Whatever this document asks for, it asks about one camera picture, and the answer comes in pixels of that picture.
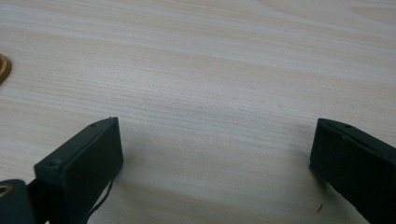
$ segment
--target wood grain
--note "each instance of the wood grain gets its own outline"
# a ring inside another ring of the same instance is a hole
[[[308,170],[318,118],[396,146],[396,4],[2,1],[0,179],[120,118],[90,223],[367,223]]]

